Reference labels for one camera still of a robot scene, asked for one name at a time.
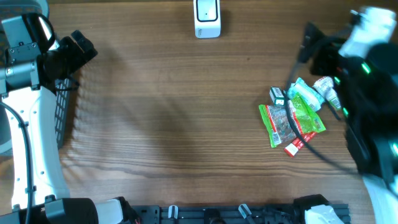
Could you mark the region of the red and white sachet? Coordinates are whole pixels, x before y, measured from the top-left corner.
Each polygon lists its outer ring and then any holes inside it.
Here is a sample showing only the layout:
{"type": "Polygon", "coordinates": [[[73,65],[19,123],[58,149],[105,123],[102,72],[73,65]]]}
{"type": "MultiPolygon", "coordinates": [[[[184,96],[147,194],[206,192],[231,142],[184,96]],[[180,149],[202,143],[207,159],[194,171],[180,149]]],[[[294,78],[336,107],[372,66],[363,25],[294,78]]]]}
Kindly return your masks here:
{"type": "MultiPolygon", "coordinates": [[[[310,133],[306,133],[303,134],[302,137],[305,140],[305,142],[309,142],[310,140],[312,140],[315,136],[317,135],[316,132],[310,132],[310,133]]],[[[301,150],[301,148],[304,147],[304,143],[300,138],[296,138],[294,139],[289,145],[287,145],[284,148],[284,152],[290,156],[290,157],[294,157],[296,155],[296,153],[299,152],[299,150],[301,150]]]]}

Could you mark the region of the bright green snack bag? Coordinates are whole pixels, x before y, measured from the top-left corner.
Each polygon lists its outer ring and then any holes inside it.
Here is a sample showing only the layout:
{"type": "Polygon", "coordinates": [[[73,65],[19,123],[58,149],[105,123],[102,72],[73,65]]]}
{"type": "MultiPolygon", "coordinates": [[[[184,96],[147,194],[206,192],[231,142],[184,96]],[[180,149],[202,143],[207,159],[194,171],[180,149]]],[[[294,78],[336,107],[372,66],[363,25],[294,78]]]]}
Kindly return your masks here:
{"type": "MultiPolygon", "coordinates": [[[[326,130],[319,115],[306,104],[299,94],[288,101],[289,115],[300,134],[320,133],[326,130]]],[[[263,123],[269,134],[272,148],[296,138],[284,106],[259,105],[263,123]]]]}

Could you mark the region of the green carton with barcode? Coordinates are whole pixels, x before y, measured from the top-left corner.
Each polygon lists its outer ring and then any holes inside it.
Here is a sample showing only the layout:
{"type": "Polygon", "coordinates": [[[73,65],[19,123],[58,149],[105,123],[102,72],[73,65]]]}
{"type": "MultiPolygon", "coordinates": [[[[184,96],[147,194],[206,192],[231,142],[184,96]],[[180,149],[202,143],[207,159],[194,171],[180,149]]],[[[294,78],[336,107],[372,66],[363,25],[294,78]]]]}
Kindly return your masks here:
{"type": "Polygon", "coordinates": [[[275,106],[284,106],[285,105],[285,97],[282,90],[279,87],[272,86],[270,87],[270,98],[275,106]]]}

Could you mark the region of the light green snack packet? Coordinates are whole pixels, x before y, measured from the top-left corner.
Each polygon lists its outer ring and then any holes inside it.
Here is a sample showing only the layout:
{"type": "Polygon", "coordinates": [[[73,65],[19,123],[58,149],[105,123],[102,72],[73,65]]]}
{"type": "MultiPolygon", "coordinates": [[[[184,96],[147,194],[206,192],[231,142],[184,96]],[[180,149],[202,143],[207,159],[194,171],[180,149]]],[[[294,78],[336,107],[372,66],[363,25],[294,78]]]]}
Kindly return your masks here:
{"type": "Polygon", "coordinates": [[[325,102],[324,98],[312,87],[308,86],[302,78],[298,78],[295,83],[290,85],[287,96],[292,99],[299,94],[312,110],[318,111],[325,102]]]}

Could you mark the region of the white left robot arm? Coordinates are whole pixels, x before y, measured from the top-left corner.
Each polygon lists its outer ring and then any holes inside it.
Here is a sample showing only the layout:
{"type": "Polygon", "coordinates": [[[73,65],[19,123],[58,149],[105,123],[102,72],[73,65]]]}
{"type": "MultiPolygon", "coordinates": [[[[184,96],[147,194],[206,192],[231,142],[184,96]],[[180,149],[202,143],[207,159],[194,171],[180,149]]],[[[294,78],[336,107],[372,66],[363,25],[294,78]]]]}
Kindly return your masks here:
{"type": "Polygon", "coordinates": [[[57,82],[96,57],[78,30],[57,40],[52,24],[31,12],[2,21],[9,48],[1,69],[1,106],[9,120],[15,182],[12,212],[2,223],[140,223],[123,197],[94,203],[73,198],[60,165],[57,82]]]}

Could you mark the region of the cup noodles cup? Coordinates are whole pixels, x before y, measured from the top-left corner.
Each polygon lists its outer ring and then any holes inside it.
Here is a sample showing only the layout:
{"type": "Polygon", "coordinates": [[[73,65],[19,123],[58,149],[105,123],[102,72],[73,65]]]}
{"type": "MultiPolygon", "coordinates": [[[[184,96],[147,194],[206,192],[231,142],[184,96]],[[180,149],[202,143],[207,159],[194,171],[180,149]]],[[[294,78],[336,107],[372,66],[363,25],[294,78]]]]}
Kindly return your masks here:
{"type": "Polygon", "coordinates": [[[321,77],[313,84],[314,89],[324,97],[329,104],[336,110],[341,109],[341,104],[336,91],[334,90],[334,82],[331,77],[321,77]]]}

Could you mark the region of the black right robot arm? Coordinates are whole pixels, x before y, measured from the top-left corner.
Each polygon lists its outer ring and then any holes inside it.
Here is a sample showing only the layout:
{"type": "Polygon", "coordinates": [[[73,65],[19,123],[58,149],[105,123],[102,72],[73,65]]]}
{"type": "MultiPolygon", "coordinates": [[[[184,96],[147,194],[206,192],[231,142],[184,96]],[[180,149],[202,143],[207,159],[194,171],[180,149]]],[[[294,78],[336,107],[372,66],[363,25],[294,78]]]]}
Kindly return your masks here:
{"type": "Polygon", "coordinates": [[[356,163],[377,223],[397,223],[397,44],[385,25],[355,22],[325,35],[307,23],[297,65],[330,77],[356,163]]]}

